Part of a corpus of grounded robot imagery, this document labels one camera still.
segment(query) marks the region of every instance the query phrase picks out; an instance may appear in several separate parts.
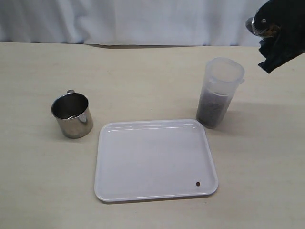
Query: stainless steel mug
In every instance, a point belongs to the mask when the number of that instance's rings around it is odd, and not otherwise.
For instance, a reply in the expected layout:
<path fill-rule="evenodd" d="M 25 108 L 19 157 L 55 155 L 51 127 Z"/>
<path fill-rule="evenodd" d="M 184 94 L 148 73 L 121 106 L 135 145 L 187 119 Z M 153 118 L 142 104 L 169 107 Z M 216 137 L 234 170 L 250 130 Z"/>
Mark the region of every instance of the stainless steel mug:
<path fill-rule="evenodd" d="M 93 128 L 88 99 L 74 90 L 68 90 L 56 99 L 51 110 L 63 135 L 68 138 L 83 137 Z"/>

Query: white backdrop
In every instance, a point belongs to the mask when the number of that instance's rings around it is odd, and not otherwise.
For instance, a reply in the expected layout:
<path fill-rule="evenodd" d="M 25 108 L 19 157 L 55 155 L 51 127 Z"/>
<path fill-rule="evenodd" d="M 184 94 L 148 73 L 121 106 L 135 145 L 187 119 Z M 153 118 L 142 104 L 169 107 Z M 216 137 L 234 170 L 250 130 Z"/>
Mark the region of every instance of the white backdrop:
<path fill-rule="evenodd" d="M 258 46 L 266 0 L 0 0 L 0 42 Z"/>

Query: beige table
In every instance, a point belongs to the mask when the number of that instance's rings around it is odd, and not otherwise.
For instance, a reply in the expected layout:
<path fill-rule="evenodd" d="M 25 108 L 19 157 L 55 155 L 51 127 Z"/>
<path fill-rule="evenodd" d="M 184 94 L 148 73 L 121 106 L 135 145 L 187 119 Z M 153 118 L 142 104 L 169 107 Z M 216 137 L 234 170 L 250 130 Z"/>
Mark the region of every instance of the beige table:
<path fill-rule="evenodd" d="M 194 118 L 205 63 L 229 57 L 245 82 L 217 130 L 219 177 L 208 198 L 101 203 L 99 131 L 109 122 Z M 303 229 L 305 56 L 268 75 L 257 47 L 108 49 L 0 44 L 1 229 Z M 94 128 L 62 136 L 51 104 L 68 89 L 90 101 Z"/>

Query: white plastic tray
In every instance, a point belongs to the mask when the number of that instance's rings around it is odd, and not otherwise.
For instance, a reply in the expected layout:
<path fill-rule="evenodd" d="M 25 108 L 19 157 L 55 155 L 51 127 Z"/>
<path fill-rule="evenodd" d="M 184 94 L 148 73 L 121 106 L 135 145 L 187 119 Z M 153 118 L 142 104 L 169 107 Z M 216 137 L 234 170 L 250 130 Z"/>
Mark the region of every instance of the white plastic tray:
<path fill-rule="evenodd" d="M 196 120 L 110 123 L 102 128 L 94 185 L 100 200 L 204 196 L 217 188 L 205 131 Z"/>

